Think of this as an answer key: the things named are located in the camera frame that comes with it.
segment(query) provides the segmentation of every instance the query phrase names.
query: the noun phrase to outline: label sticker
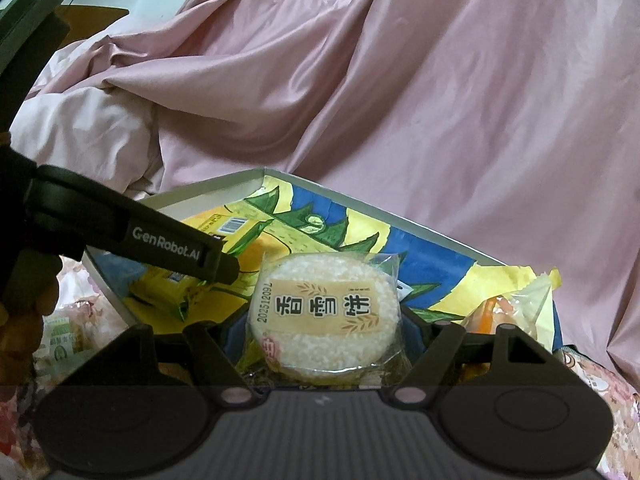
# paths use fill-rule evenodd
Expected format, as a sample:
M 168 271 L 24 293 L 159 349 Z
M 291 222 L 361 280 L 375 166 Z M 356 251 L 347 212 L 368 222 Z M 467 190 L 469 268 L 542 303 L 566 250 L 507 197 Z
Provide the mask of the label sticker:
M 180 282 L 183 278 L 184 278 L 184 274 L 180 274 L 180 272 L 172 272 L 167 277 L 168 280 L 171 280 L 172 282 L 176 282 L 176 283 Z
M 247 218 L 230 218 L 218 228 L 218 232 L 223 235 L 232 235 L 247 222 Z
M 304 334 L 370 333 L 380 330 L 372 281 L 265 283 L 252 317 L 265 331 Z
M 34 353 L 36 360 L 62 361 L 79 351 L 82 341 L 78 341 L 68 317 L 45 320 L 40 348 Z

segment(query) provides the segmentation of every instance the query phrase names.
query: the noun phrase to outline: yellow snack package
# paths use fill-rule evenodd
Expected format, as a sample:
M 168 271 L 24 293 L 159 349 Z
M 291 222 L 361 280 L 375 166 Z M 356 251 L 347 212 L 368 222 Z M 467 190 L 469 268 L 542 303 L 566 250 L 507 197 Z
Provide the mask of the yellow snack package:
M 214 213 L 197 229 L 224 240 L 223 252 L 239 256 L 262 232 L 261 222 L 231 214 Z M 191 295 L 203 282 L 192 276 L 150 266 L 140 279 L 129 285 L 130 293 L 181 321 L 185 321 Z

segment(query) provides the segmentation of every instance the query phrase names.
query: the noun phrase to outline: yellow paper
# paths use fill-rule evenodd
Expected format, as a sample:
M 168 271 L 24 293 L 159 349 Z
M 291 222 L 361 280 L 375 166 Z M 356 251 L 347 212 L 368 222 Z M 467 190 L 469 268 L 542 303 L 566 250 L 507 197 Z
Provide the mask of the yellow paper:
M 562 285 L 557 269 L 549 273 L 552 288 L 556 290 Z M 439 303 L 431 307 L 433 310 L 466 317 L 483 301 L 495 296 L 507 294 L 525 288 L 536 279 L 531 267 L 519 266 L 480 266 L 475 264 L 464 278 Z M 551 351 L 554 341 L 555 325 L 553 298 L 549 295 L 536 321 L 538 342 Z
M 208 235 L 223 237 L 225 244 L 222 250 L 225 253 L 233 251 L 246 253 L 246 248 L 258 236 L 257 232 L 254 235 L 252 233 L 259 228 L 258 221 L 232 215 L 224 209 L 200 213 L 189 218 L 185 223 Z M 262 253 L 257 255 L 258 261 L 261 257 Z M 197 303 L 196 300 L 201 296 L 199 294 L 202 290 L 202 286 L 199 286 L 200 283 L 201 280 L 197 278 L 183 276 L 170 270 L 151 266 L 140 279 L 130 283 L 129 290 L 134 297 L 127 298 L 132 300 L 127 303 L 127 306 L 134 311 L 142 322 L 151 324 L 154 327 L 158 317 L 156 312 L 152 312 L 146 307 L 145 303 L 155 307 L 154 311 L 164 311 L 164 313 L 176 318 L 178 322 L 183 323 L 181 312 L 185 313 L 193 310 Z M 221 298 L 219 296 L 220 294 L 216 294 L 216 291 L 213 290 L 208 294 L 207 298 L 209 303 L 214 300 L 220 303 L 220 306 L 215 309 L 213 314 L 213 317 L 217 319 L 211 319 L 212 315 L 208 314 L 203 320 L 222 321 L 225 318 L 220 317 L 221 312 L 225 313 L 225 317 L 229 316 L 246 301 L 244 298 L 241 298 L 240 301 L 236 297 L 227 298 L 228 294 L 223 294 Z M 188 314 L 188 319 L 190 322 L 194 322 L 193 313 Z M 177 326 L 174 322 L 169 321 L 164 324 L 172 330 Z

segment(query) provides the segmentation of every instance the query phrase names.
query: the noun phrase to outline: green leaf illustration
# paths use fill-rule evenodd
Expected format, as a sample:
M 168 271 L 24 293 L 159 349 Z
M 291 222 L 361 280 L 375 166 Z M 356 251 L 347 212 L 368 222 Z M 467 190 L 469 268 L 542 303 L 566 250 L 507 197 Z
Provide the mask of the green leaf illustration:
M 274 216 L 291 227 L 299 228 L 306 225 L 306 217 L 311 214 L 314 205 L 310 202 L 300 209 L 292 209 L 283 213 L 276 213 Z
M 260 362 L 263 358 L 262 350 L 254 339 L 247 345 L 242 357 L 236 363 L 236 370 L 241 374 L 245 374 L 251 366 Z
M 402 300 L 402 303 L 414 300 L 415 298 L 418 298 L 419 296 L 432 291 L 434 288 L 436 288 L 439 285 L 440 285 L 439 283 L 422 283 L 420 285 L 409 285 L 414 291 L 411 294 L 409 294 L 406 298 L 404 298 L 404 300 Z
M 259 210 L 264 211 L 265 213 L 272 214 L 276 206 L 278 205 L 278 200 L 280 199 L 280 188 L 277 187 L 268 193 L 263 193 L 258 196 L 251 196 L 249 198 L 245 198 L 245 200 L 254 207 L 257 207 Z
M 355 253 L 368 253 L 380 238 L 380 233 L 371 235 L 366 240 L 361 240 L 351 245 L 338 248 L 339 251 L 354 251 Z
M 258 222 L 251 229 L 249 229 L 242 238 L 240 238 L 236 244 L 229 250 L 227 254 L 231 256 L 238 256 L 246 249 L 247 245 L 253 242 L 264 229 L 273 222 L 273 218 L 265 220 L 264 222 Z
M 457 316 L 456 314 L 447 314 L 446 312 L 440 312 L 438 310 L 425 310 L 422 308 L 412 308 L 412 312 L 418 316 L 420 316 L 427 323 L 434 323 L 436 321 L 440 321 L 441 319 L 446 319 L 447 321 L 460 321 L 465 319 L 462 316 Z
M 189 315 L 189 301 L 188 300 L 184 300 L 178 306 L 178 316 L 180 317 L 182 322 L 185 322 L 187 320 L 187 316 L 188 315 Z
M 314 238 L 329 247 L 337 249 L 344 242 L 344 237 L 347 235 L 347 227 L 349 227 L 349 219 L 345 217 L 339 222 L 327 226 L 325 231 L 314 235 Z

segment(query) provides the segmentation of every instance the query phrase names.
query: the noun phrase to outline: plastic wrapper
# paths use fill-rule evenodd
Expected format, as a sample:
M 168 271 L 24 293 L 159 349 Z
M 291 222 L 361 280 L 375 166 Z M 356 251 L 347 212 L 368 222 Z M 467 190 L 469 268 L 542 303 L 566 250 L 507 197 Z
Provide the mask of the plastic wrapper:
M 44 398 L 50 388 L 38 385 L 35 371 L 30 380 L 18 389 L 16 395 L 18 427 L 16 431 L 17 445 L 12 452 L 21 474 L 18 480 L 43 478 L 49 473 L 49 464 L 38 443 L 31 421 L 37 405 Z
M 233 256 L 241 254 L 263 229 L 258 221 L 219 213 L 193 227 L 223 240 L 223 251 Z M 184 322 L 190 305 L 206 284 L 192 276 L 150 266 L 140 279 L 129 284 L 129 290 L 139 300 Z
M 16 444 L 15 431 L 17 426 L 18 415 L 15 397 L 9 402 L 0 402 L 0 454 L 11 455 L 12 448 Z
M 542 309 L 551 301 L 552 280 L 549 275 L 542 274 L 522 290 L 483 301 L 462 320 L 460 325 L 468 332 L 495 334 L 498 325 L 510 323 L 537 340 L 536 321 Z M 460 382 L 482 375 L 488 369 L 488 364 L 465 365 L 460 375 Z
M 19 460 L 0 453 L 0 478 L 2 480 L 34 480 L 33 475 L 20 466 Z
M 377 387 L 408 369 L 392 254 L 302 253 L 265 259 L 245 352 L 250 384 Z
M 33 355 L 38 384 L 52 388 L 60 383 L 125 328 L 103 298 L 57 308 L 45 318 L 40 348 Z

